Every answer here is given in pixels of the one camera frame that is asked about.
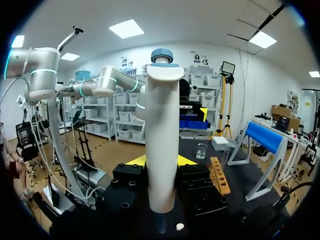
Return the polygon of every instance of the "white box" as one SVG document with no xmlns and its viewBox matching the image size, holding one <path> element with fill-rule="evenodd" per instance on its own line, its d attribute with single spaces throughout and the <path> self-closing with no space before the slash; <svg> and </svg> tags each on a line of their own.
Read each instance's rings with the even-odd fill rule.
<svg viewBox="0 0 320 240">
<path fill-rule="evenodd" d="M 205 85 L 205 75 L 197 74 L 197 73 L 191 73 L 190 75 L 191 75 L 191 85 L 194 85 L 194 86 Z"/>
<path fill-rule="evenodd" d="M 129 112 L 129 115 L 130 115 L 130 122 L 131 123 L 140 123 L 140 121 L 137 120 L 134 112 Z"/>
<path fill-rule="evenodd" d="M 189 95 L 189 101 L 199 102 L 199 100 L 200 100 L 200 96 L 199 95 L 193 95 L 193 94 Z"/>
<path fill-rule="evenodd" d="M 129 140 L 132 137 L 131 130 L 129 130 L 127 127 L 118 126 L 118 135 L 119 138 L 124 140 Z"/>
<path fill-rule="evenodd" d="M 85 102 L 85 98 L 82 97 L 82 98 L 75 100 L 75 101 L 77 102 L 76 104 L 83 104 Z"/>
<path fill-rule="evenodd" d="M 132 134 L 132 139 L 134 140 L 143 141 L 145 139 L 144 132 L 142 131 L 131 130 L 131 134 Z"/>
<path fill-rule="evenodd" d="M 128 94 L 122 94 L 122 95 L 119 95 L 119 96 L 116 96 L 115 97 L 115 102 L 117 104 L 128 104 L 129 103 L 129 96 Z"/>
<path fill-rule="evenodd" d="M 96 104 L 97 102 L 98 102 L 98 100 L 97 100 L 96 96 L 86 96 L 85 97 L 85 104 Z"/>
<path fill-rule="evenodd" d="M 195 136 L 195 140 L 208 140 L 210 138 L 209 135 L 199 135 Z"/>
<path fill-rule="evenodd" d="M 214 108 L 215 98 L 213 93 L 201 92 L 201 105 L 204 108 Z"/>
<path fill-rule="evenodd" d="M 95 126 L 93 125 L 93 123 L 89 123 L 86 125 L 86 129 L 90 132 L 94 132 L 95 131 Z"/>
<path fill-rule="evenodd" d="M 136 104 L 138 102 L 138 96 L 139 96 L 138 93 L 130 93 L 129 94 L 129 102 L 131 104 Z"/>
<path fill-rule="evenodd" d="M 219 75 L 207 74 L 206 81 L 208 83 L 208 86 L 220 87 L 221 78 Z"/>
<path fill-rule="evenodd" d="M 96 108 L 85 109 L 84 112 L 86 118 L 94 118 L 98 116 L 98 109 Z"/>
<path fill-rule="evenodd" d="M 182 130 L 180 132 L 180 137 L 181 139 L 195 139 L 195 133 L 193 131 L 188 131 L 188 130 Z"/>
<path fill-rule="evenodd" d="M 223 151 L 225 150 L 226 146 L 228 146 L 229 141 L 224 136 L 214 136 L 211 144 L 214 150 Z"/>
<path fill-rule="evenodd" d="M 107 130 L 107 124 L 103 122 L 97 122 L 93 124 L 94 131 L 97 133 L 101 133 Z"/>
<path fill-rule="evenodd" d="M 105 97 L 98 97 L 97 98 L 98 104 L 106 104 L 107 99 Z"/>
<path fill-rule="evenodd" d="M 119 118 L 120 118 L 120 121 L 129 122 L 130 121 L 129 112 L 119 111 Z"/>
</svg>

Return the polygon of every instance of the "ceiling light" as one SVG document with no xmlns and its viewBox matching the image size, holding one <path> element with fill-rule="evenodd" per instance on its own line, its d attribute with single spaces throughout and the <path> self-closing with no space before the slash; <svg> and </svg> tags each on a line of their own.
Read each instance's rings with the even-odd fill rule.
<svg viewBox="0 0 320 240">
<path fill-rule="evenodd" d="M 109 27 L 109 29 L 122 39 L 144 34 L 144 31 L 142 31 L 142 29 L 133 19 L 113 25 Z"/>
<path fill-rule="evenodd" d="M 63 55 L 63 56 L 61 57 L 61 59 L 62 59 L 62 60 L 67 60 L 67 61 L 74 61 L 74 60 L 76 60 L 78 57 L 80 57 L 80 56 L 67 52 L 65 55 Z"/>
<path fill-rule="evenodd" d="M 25 35 L 15 36 L 11 47 L 12 48 L 21 48 L 24 45 Z"/>
<path fill-rule="evenodd" d="M 320 74 L 318 71 L 310 71 L 309 74 L 313 78 L 320 78 Z"/>
<path fill-rule="evenodd" d="M 250 43 L 258 45 L 264 49 L 270 47 L 271 45 L 275 44 L 277 40 L 273 39 L 269 35 L 265 34 L 264 32 L 260 31 L 256 35 L 254 35 L 250 40 Z"/>
</svg>

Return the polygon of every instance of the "yellow tape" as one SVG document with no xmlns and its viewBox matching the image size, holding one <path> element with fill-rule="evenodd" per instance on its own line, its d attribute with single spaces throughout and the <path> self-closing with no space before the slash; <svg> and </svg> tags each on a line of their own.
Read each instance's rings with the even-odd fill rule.
<svg viewBox="0 0 320 240">
<path fill-rule="evenodd" d="M 200 108 L 200 110 L 201 110 L 202 112 L 204 112 L 203 122 L 205 122 L 205 121 L 206 121 L 206 119 L 207 119 L 208 108 L 201 107 L 201 108 Z"/>
<path fill-rule="evenodd" d="M 128 164 L 128 165 L 137 164 L 139 166 L 144 166 L 145 163 L 146 163 L 146 155 L 142 155 L 142 156 L 140 156 L 140 157 L 138 157 L 138 158 L 136 158 L 136 159 L 134 159 L 134 160 L 132 160 L 130 162 L 127 162 L 126 164 Z M 183 165 L 186 165 L 186 164 L 195 165 L 197 163 L 179 155 L 178 156 L 178 165 L 179 166 L 183 166 Z"/>
</svg>

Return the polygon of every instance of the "yellow tripod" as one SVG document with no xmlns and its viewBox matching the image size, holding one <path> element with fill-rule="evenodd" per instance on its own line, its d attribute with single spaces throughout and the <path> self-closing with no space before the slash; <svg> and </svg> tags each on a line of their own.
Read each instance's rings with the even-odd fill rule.
<svg viewBox="0 0 320 240">
<path fill-rule="evenodd" d="M 222 130 L 222 134 L 225 131 L 225 134 L 224 134 L 225 137 L 228 137 L 228 132 L 229 132 L 230 139 L 232 139 L 232 132 L 231 132 L 231 128 L 230 128 L 230 116 L 231 116 L 232 100 L 233 100 L 233 94 L 234 94 L 233 91 L 234 91 L 234 85 L 231 82 L 230 83 L 230 93 L 229 93 L 229 95 L 230 95 L 230 97 L 229 97 L 229 112 L 228 112 L 228 115 L 226 116 L 227 117 L 226 125 L 224 125 L 224 128 Z"/>
<path fill-rule="evenodd" d="M 220 119 L 219 119 L 219 124 L 218 124 L 218 129 L 211 135 L 209 138 L 210 140 L 212 137 L 218 136 L 222 137 L 223 131 L 221 131 L 222 127 L 222 122 L 223 122 L 223 115 L 224 115 L 224 108 L 225 108 L 225 95 L 226 95 L 226 77 L 223 75 L 222 76 L 222 102 L 221 102 L 221 109 L 220 109 Z"/>
</svg>

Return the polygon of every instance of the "white wall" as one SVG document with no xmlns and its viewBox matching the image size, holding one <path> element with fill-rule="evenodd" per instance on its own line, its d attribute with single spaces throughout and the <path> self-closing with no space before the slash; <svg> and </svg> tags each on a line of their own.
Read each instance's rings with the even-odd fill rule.
<svg viewBox="0 0 320 240">
<path fill-rule="evenodd" d="M 100 72 L 106 65 L 113 65 L 116 68 L 122 67 L 122 57 L 133 61 L 133 67 L 137 68 L 137 74 L 141 72 L 142 65 L 151 62 L 151 52 L 157 48 L 168 48 L 173 52 L 173 63 L 181 67 L 189 67 L 193 64 L 194 51 L 199 55 L 206 55 L 209 66 L 214 72 L 219 72 L 223 61 L 235 64 L 234 87 L 233 87 L 233 107 L 231 112 L 231 129 L 233 134 L 237 132 L 242 113 L 244 99 L 244 78 L 243 71 L 247 71 L 247 53 L 241 52 L 242 66 L 240 64 L 240 53 L 238 50 L 203 43 L 168 43 L 161 45 L 149 45 L 126 49 L 111 54 L 103 55 L 86 62 L 74 69 L 66 72 L 66 80 L 74 78 L 75 72 L 79 70 L 89 70 L 92 75 Z M 249 66 L 245 86 L 245 107 L 244 122 L 246 123 L 252 116 L 267 113 L 271 114 L 271 106 L 287 104 L 287 89 L 302 97 L 302 87 L 300 83 L 288 73 L 274 64 L 249 54 Z M 229 104 L 229 86 L 227 88 L 227 101 L 225 114 Z"/>
</svg>

